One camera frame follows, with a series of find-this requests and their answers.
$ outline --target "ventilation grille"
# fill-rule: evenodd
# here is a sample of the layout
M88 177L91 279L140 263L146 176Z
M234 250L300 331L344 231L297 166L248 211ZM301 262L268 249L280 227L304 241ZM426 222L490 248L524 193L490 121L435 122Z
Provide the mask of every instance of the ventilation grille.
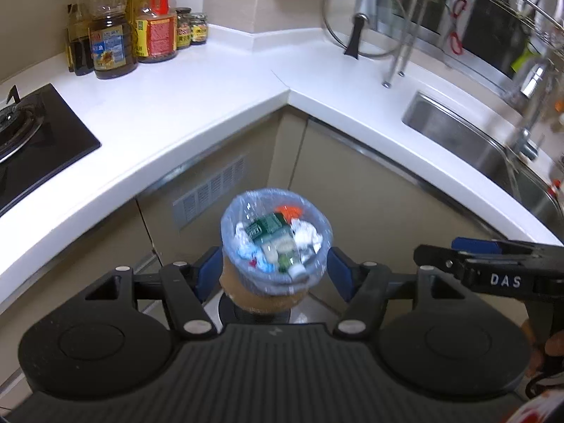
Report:
M187 226L234 188L245 176L245 156L216 173L208 181L173 202L174 223L179 229Z

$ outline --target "white bottle cap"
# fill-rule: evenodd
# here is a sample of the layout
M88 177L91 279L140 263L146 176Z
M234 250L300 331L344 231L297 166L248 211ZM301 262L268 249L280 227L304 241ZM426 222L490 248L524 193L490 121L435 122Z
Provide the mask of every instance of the white bottle cap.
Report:
M288 269L288 275L293 280L304 280L307 278L306 268L303 264L294 264Z

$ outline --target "orange object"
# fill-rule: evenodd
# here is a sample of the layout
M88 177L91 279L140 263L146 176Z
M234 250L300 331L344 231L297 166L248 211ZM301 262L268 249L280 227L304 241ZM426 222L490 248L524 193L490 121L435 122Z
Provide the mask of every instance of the orange object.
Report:
M290 207L288 205L281 205L274 211L276 213L282 213L288 224L292 222L292 219L298 219L302 214L304 214L304 210L300 207Z

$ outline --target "ribbed black surface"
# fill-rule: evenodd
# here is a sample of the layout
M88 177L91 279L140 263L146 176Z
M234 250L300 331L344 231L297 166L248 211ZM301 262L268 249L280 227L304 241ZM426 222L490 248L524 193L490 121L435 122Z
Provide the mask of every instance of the ribbed black surface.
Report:
M420 396L392 380L364 344L336 340L323 325L229 325L214 340L186 344L162 376L134 393L89 403L35 393L7 419L500 423L520 404L514 395L480 403Z

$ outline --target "silver screw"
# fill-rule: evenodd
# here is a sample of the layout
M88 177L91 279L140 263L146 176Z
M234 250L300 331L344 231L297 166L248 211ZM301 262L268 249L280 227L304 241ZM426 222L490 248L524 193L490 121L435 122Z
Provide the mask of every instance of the silver screw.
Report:
M360 334L366 330L366 324L360 320L345 320L339 323L337 329L345 334Z
M212 325L210 322L205 320L192 320L184 324L184 330L190 334L205 334L210 332Z

